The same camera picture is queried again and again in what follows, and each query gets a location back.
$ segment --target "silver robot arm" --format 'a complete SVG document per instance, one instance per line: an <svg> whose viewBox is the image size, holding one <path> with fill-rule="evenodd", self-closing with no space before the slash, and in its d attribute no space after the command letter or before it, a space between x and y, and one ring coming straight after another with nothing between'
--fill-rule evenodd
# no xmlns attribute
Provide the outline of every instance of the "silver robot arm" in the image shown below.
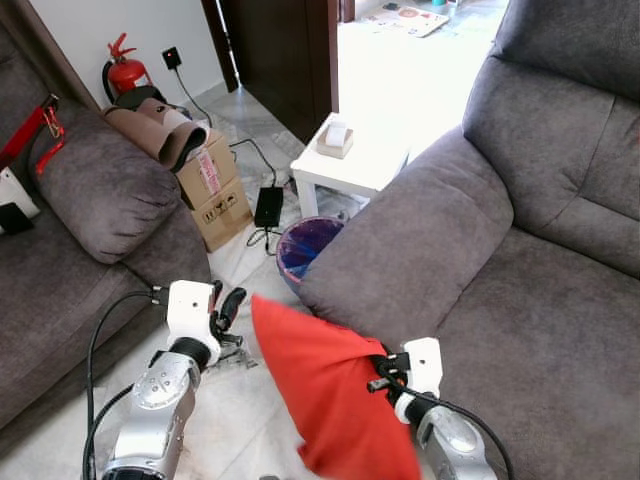
<svg viewBox="0 0 640 480"><path fill-rule="evenodd" d="M378 372L406 375L408 389L440 396L442 360L435 338L404 344L404 352L374 359ZM398 419L416 427L417 440L437 480L498 480L485 459L484 442L478 430L462 415L434 402L394 390L386 378L374 380L369 391L389 389L387 398Z"/></svg>
<svg viewBox="0 0 640 480"><path fill-rule="evenodd" d="M132 390L131 411L120 430L103 480L171 480L182 449L184 426L195 406L200 375L223 347L241 337L226 333L246 296L233 290L215 311L222 284L179 280L169 287L168 351L157 352Z"/></svg>

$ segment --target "red pillow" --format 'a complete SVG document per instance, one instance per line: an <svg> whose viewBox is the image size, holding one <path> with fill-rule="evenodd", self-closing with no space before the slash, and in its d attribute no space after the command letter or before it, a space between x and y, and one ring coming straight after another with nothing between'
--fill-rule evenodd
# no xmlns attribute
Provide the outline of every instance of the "red pillow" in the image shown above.
<svg viewBox="0 0 640 480"><path fill-rule="evenodd" d="M380 342L259 296L252 299L256 336L305 440L298 449L307 468L336 480L419 480L410 432L384 392L369 355Z"/></svg>

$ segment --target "blue trash bin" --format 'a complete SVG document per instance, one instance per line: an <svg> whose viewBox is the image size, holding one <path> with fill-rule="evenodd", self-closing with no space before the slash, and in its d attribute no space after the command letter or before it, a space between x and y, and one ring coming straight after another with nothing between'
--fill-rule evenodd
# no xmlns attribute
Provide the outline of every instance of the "blue trash bin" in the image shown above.
<svg viewBox="0 0 640 480"><path fill-rule="evenodd" d="M280 275L298 295L302 277L309 264L344 227L344 222L332 217L305 218L284 231L276 248Z"/></svg>

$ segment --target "floor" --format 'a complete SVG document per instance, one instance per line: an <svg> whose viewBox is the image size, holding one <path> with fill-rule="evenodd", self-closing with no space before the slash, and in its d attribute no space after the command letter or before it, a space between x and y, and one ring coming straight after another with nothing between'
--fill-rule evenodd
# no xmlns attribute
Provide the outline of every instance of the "floor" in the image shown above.
<svg viewBox="0 0 640 480"><path fill-rule="evenodd" d="M405 2L428 8L429 2ZM469 0L451 21L424 39L375 32L354 22L339 29L340 108L346 115L370 115L401 122L410 133L413 156L443 132L460 122L467 94L482 58L490 46L506 0ZM242 90L221 98L199 97L212 114L214 127L230 143L253 137L285 184L281 225L300 217L288 165L304 146L250 94ZM238 169L252 206L262 184L271 181L269 170L250 145L234 149ZM319 189L321 214L348 218L361 208L362 199ZM209 255L216 278L228 290L244 287L298 309L304 307L281 280L273 257L263 245L245 246L253 229L247 227L227 245ZM187 423L185 448L177 480L258 479L277 475L284 479L318 478L308 472L296 454L300 438L261 358L248 302L240 309L232 331L245 336L248 358L223 362L207 372L197 392L196 410ZM166 341L160 329L121 359L98 382L96 401L102 404L135 380L153 352ZM0 478L41 480L80 478L84 441L84 397L69 402L0 459ZM103 465L115 442L126 405L117 405L96 438L97 463ZM432 478L424 466L424 478Z"/></svg>

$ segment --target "white side table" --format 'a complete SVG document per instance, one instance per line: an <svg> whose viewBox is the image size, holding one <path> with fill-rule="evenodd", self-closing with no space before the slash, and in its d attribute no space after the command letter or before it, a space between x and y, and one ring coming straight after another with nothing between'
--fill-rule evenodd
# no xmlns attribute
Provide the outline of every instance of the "white side table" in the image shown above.
<svg viewBox="0 0 640 480"><path fill-rule="evenodd" d="M407 161L409 144L402 132L393 125L367 120L347 119L347 125L353 129L353 146L343 159L319 154L317 139L333 120L342 117L329 114L307 148L291 163L303 217L318 215L316 185L373 198Z"/></svg>

